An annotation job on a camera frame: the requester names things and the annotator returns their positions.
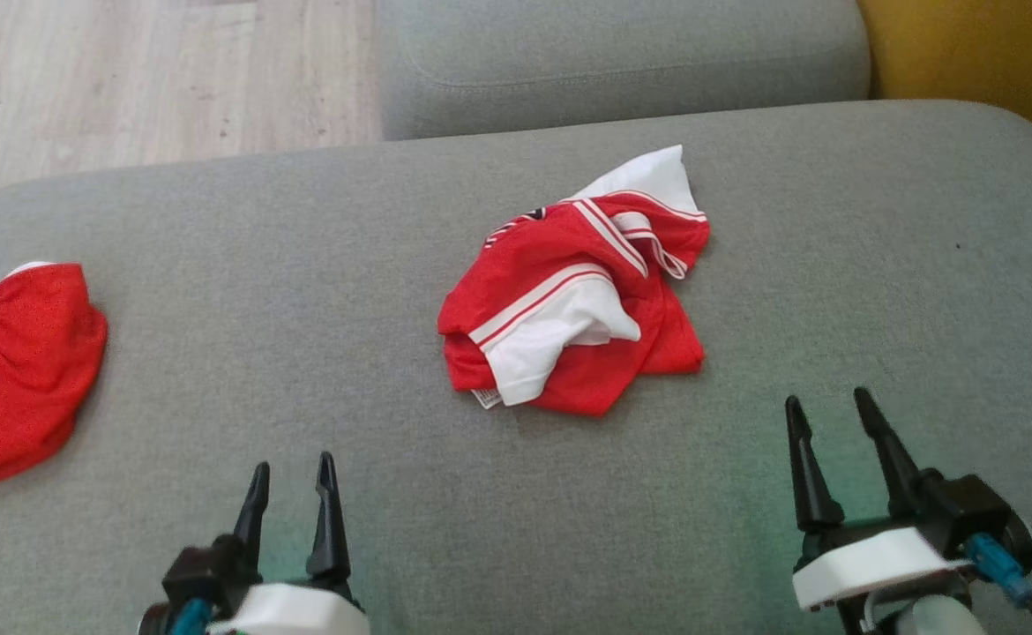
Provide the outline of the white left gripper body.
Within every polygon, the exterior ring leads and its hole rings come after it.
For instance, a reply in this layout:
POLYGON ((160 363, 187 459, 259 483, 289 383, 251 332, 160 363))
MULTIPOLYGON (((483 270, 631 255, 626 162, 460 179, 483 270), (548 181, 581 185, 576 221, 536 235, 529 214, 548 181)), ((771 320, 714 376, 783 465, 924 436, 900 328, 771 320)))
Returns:
POLYGON ((211 620, 208 635, 370 635, 370 618, 347 581, 263 583, 233 616, 211 620))

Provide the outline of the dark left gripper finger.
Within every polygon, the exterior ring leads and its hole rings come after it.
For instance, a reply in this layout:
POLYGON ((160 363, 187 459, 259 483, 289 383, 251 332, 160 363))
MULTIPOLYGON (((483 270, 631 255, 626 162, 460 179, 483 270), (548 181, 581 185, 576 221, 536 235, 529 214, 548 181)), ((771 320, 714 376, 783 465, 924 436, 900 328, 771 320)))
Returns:
POLYGON ((258 565, 262 523, 269 504, 270 475, 269 462, 259 462, 251 475, 250 486, 234 526, 234 537, 241 543, 239 559, 244 565, 258 565))
POLYGON ((317 588, 344 588, 349 583, 351 563, 331 452, 319 454, 315 491, 321 503, 313 547, 307 558, 308 579, 317 588))

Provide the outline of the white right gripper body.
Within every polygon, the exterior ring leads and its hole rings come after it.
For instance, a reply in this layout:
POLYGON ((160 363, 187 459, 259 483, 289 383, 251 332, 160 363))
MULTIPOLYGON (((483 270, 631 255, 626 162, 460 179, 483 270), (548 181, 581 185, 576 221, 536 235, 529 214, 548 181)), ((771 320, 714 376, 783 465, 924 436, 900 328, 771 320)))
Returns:
POLYGON ((793 573, 799 610, 815 612, 865 601, 948 595, 972 607, 970 565, 947 534, 918 523, 870 521, 803 531, 801 557, 793 573))

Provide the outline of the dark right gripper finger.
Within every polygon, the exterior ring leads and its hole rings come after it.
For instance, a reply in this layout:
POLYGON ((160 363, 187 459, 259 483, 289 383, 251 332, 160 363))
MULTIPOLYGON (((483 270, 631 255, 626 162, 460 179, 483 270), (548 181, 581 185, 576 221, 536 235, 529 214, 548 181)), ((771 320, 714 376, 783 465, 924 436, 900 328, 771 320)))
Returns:
POLYGON ((867 387, 854 387, 854 403, 865 433, 871 439, 886 482, 886 510, 892 519, 915 519, 920 514, 916 479, 920 467, 904 447, 867 387))
POLYGON ((811 446, 813 431, 798 396, 787 398, 785 415, 797 527, 803 532, 821 532, 839 527, 844 522, 844 513, 826 485, 821 467, 811 446))

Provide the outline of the red shorts with white stripe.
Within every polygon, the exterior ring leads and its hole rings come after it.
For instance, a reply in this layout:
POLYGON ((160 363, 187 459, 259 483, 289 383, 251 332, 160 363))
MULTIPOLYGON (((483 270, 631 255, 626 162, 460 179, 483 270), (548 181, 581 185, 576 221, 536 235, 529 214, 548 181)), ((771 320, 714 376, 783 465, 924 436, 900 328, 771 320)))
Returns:
POLYGON ((80 265, 28 262, 0 280, 0 480, 69 441, 106 345, 80 265))

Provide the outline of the red and white jersey shirt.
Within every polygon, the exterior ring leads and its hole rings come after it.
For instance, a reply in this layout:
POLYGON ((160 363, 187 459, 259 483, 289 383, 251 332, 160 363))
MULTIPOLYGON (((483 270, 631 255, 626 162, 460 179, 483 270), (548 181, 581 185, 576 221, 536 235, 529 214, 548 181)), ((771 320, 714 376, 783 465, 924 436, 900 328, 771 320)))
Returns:
POLYGON ((634 378, 706 353, 672 287, 710 236, 683 147, 626 161, 485 237, 437 317, 449 381, 483 407, 607 414, 634 378))

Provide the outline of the grey fabric sofa seat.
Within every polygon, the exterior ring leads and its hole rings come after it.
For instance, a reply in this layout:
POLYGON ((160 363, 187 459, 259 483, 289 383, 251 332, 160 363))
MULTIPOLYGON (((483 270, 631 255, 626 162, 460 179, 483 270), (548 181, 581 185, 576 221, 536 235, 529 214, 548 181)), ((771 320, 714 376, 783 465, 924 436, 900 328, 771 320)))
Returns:
POLYGON ((136 635, 273 467, 301 578, 333 453, 351 586, 404 635, 840 635, 796 607, 785 398, 844 511, 886 510, 871 390, 924 467, 1032 532, 1032 124, 959 101, 714 112, 0 190, 0 278, 78 261, 106 315, 70 442, 0 482, 0 635, 136 635), (452 392, 436 329, 492 229, 682 145, 707 358, 602 419, 452 392))

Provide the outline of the yellow furniture panel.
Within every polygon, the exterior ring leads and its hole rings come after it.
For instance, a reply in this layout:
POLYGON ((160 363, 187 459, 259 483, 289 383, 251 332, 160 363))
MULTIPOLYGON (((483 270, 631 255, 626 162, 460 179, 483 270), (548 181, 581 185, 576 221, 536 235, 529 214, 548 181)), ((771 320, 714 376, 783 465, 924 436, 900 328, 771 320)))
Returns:
POLYGON ((1032 0, 857 0, 874 98, 952 98, 1032 122, 1032 0))

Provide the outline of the grey fabric sofa cushion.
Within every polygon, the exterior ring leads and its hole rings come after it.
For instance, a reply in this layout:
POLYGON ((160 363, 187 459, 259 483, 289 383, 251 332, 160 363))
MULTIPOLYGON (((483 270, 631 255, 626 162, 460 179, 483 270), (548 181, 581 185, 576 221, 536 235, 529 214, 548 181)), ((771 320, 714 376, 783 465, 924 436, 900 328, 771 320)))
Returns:
POLYGON ((857 0, 378 0, 388 139, 863 100, 857 0))

